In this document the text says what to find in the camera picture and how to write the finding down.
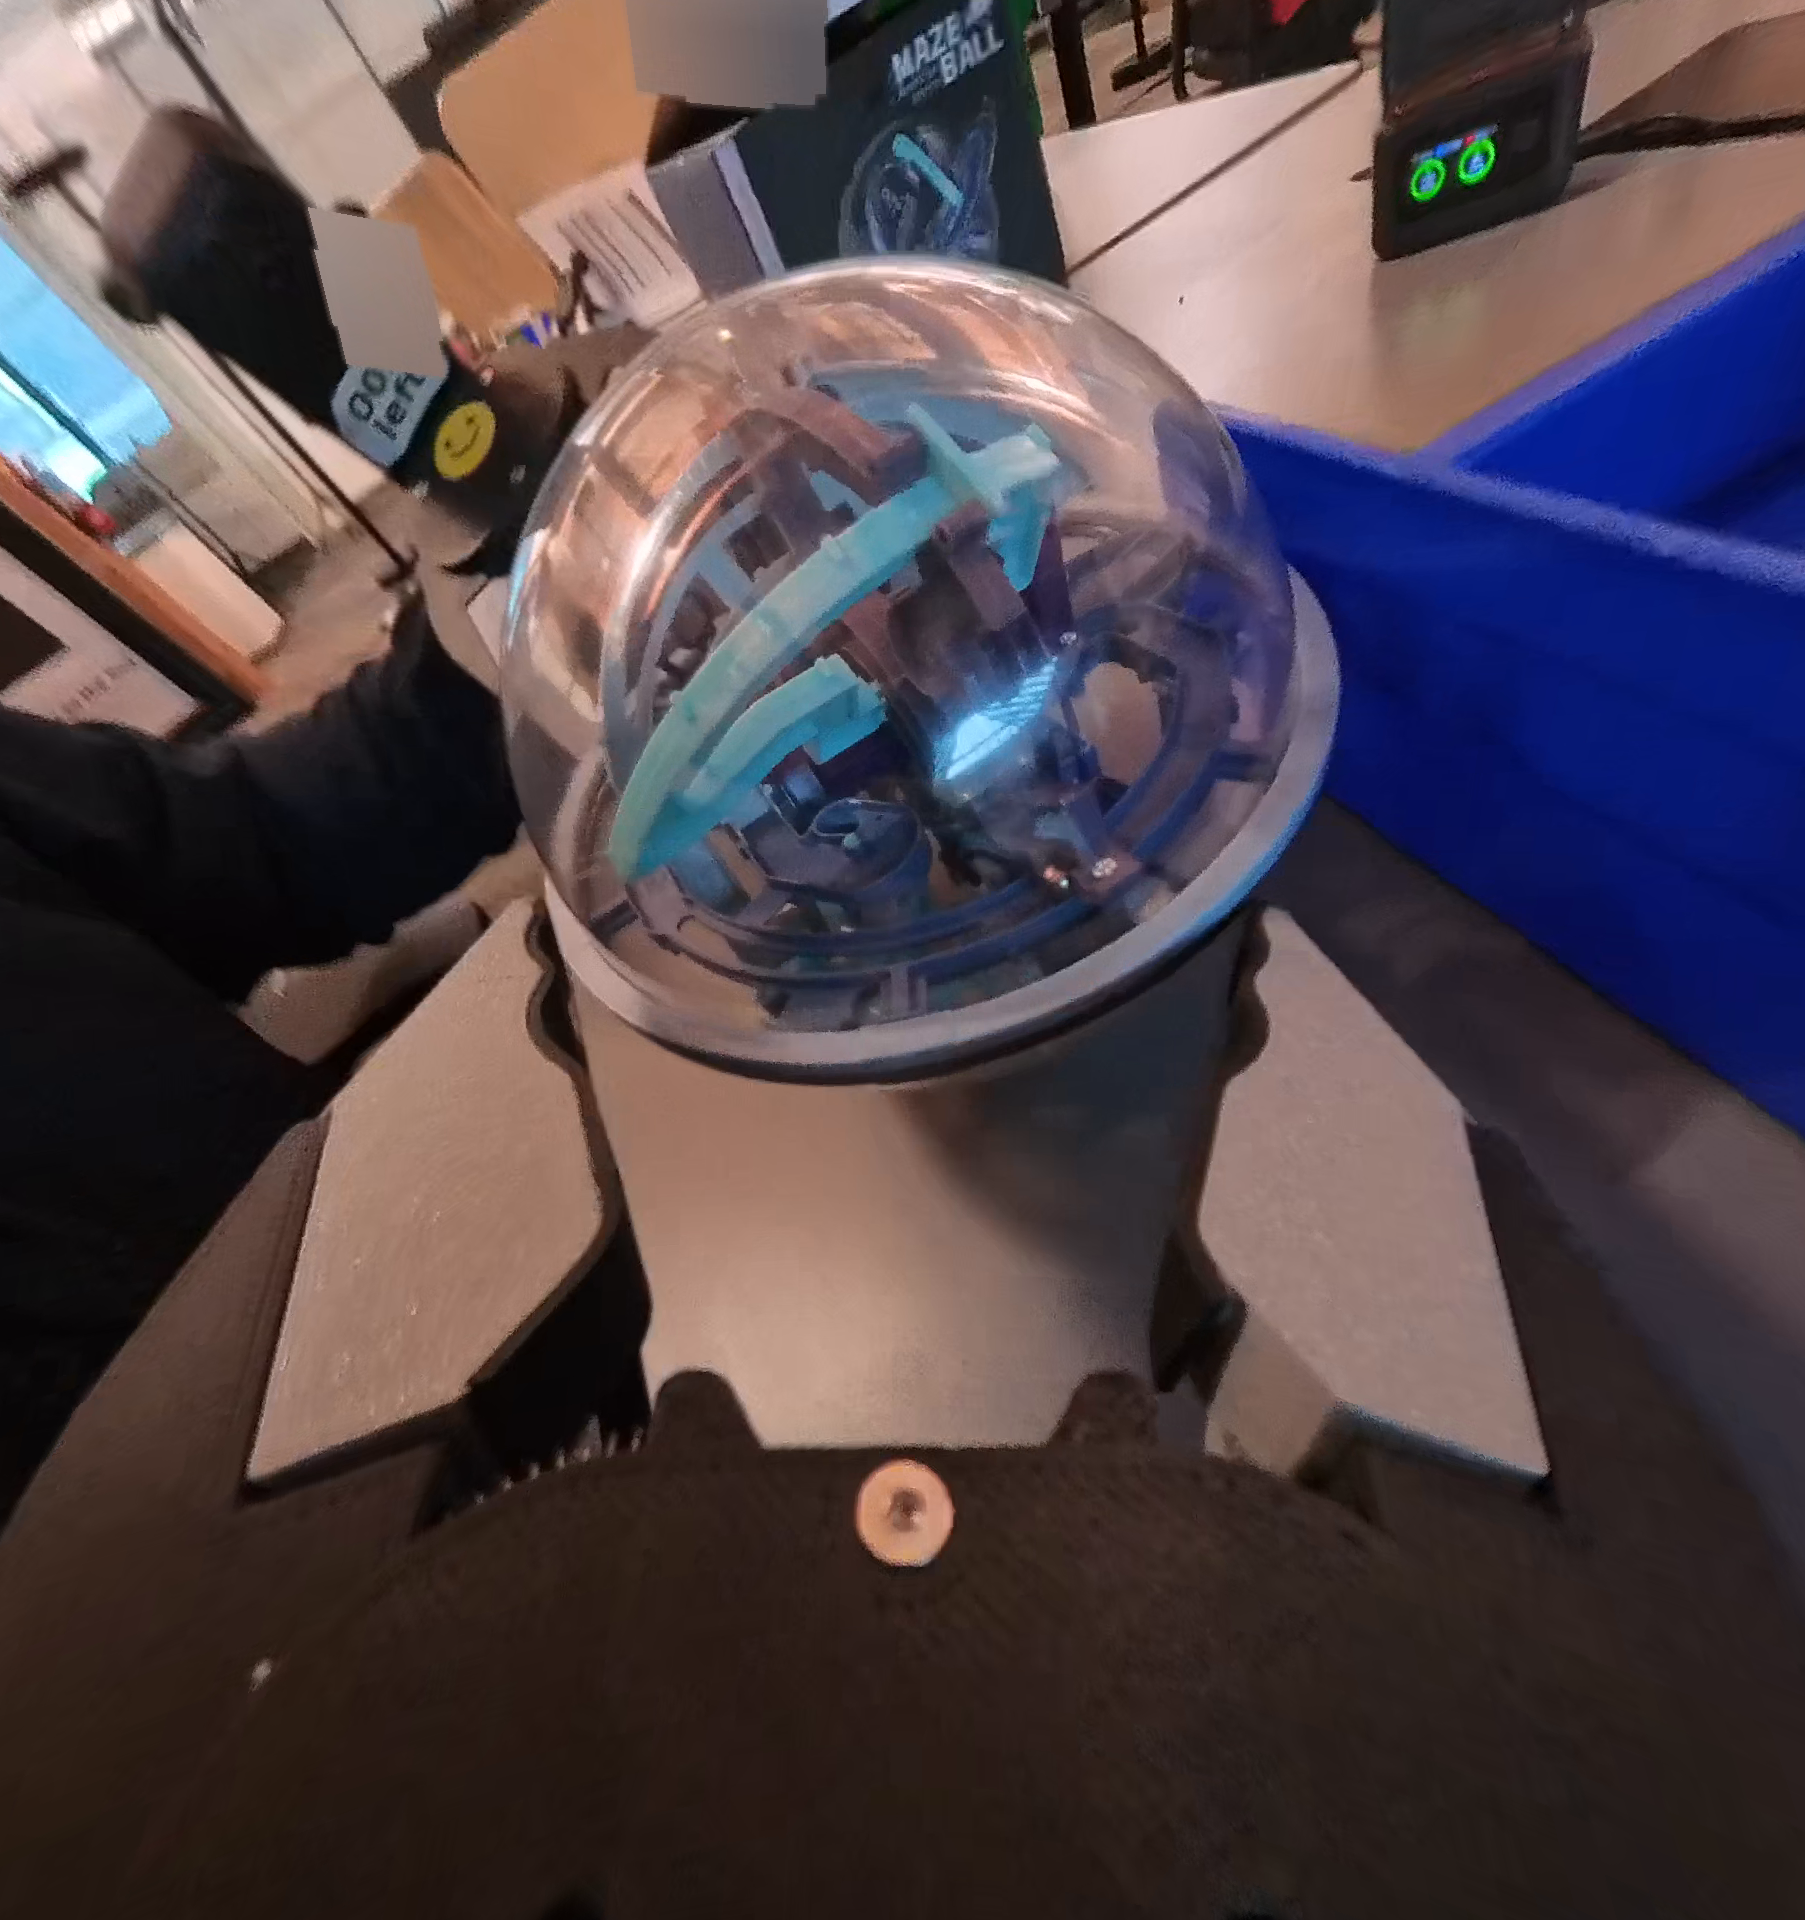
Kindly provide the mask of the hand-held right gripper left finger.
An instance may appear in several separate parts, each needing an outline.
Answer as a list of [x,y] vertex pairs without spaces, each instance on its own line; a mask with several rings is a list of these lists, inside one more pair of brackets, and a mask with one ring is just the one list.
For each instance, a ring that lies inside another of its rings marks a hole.
[[649,1284],[546,914],[520,899],[327,1113],[247,1461],[286,1488],[411,1436],[507,1463],[649,1414]]

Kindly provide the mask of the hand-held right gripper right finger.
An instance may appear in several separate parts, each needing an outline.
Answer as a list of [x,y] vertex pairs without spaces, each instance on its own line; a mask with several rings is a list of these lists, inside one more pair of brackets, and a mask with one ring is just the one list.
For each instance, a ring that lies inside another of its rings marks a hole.
[[1460,1101],[1277,905],[1239,909],[1164,999],[1164,1441],[1291,1482],[1386,1450],[1539,1487]]

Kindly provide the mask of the clear plastic maze ball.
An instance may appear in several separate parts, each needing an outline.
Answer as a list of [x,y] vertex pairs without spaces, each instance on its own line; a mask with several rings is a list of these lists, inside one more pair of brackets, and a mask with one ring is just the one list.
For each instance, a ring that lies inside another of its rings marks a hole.
[[1236,917],[1324,796],[1341,661],[1158,352],[897,258],[705,301],[612,375],[513,560],[500,712],[581,999],[882,1084]]

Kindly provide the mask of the person's left forearm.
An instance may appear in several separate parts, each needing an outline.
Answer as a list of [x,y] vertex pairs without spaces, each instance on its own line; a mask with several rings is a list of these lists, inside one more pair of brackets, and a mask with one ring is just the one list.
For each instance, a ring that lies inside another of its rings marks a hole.
[[378,656],[264,732],[167,744],[0,706],[0,843],[221,999],[378,947],[523,827],[476,656],[411,592]]

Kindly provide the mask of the black office chair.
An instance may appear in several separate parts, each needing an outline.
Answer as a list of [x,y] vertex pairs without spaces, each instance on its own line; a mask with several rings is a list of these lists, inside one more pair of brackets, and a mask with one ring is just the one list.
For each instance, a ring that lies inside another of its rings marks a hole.
[[264,973],[237,1010],[242,1026],[302,1067],[343,1067],[400,1021],[509,905],[530,894],[529,868],[500,864],[393,924],[383,943],[363,943],[327,967]]

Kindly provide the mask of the brown cardboard box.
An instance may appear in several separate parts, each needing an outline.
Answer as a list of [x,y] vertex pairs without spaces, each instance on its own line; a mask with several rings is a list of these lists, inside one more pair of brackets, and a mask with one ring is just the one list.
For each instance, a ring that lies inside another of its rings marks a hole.
[[424,151],[457,168],[507,241],[555,274],[563,270],[518,214],[645,162],[661,107],[635,82],[624,5],[461,5],[383,97]]

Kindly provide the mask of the person's black clothing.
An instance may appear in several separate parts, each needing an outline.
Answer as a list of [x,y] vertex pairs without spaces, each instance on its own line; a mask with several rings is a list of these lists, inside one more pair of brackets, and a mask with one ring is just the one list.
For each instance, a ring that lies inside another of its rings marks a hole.
[[0,1529],[333,1077],[119,924],[0,899]]

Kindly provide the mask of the printed paper sheet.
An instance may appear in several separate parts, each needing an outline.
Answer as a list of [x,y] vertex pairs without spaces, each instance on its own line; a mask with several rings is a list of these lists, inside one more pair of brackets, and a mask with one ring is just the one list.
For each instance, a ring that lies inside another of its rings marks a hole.
[[518,214],[597,318],[666,328],[697,305],[697,277],[639,160]]

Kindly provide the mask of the framed marker sign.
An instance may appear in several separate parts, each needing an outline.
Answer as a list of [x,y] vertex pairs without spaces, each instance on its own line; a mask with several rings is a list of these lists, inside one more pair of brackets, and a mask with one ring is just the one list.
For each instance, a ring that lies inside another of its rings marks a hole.
[[0,456],[0,706],[204,735],[268,697],[284,619],[185,530],[129,557]]

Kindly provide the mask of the large blue plastic bin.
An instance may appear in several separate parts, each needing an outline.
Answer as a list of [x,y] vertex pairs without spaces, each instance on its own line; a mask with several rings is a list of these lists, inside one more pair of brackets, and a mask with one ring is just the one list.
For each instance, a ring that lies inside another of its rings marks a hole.
[[1805,1140],[1805,220],[1425,449],[1226,428],[1329,799]]

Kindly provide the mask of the dark printed game box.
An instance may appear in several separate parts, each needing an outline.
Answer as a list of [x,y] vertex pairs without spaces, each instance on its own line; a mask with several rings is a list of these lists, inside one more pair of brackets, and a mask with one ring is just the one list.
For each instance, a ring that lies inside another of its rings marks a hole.
[[807,107],[661,107],[649,193],[705,297],[800,267],[939,258],[1067,284],[1034,5],[854,5]]

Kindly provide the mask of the black device with green display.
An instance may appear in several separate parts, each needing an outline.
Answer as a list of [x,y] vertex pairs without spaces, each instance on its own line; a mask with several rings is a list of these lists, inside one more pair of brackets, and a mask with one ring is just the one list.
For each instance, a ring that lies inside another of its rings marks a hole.
[[1386,5],[1369,251],[1404,259],[1555,206],[1591,59],[1587,5]]

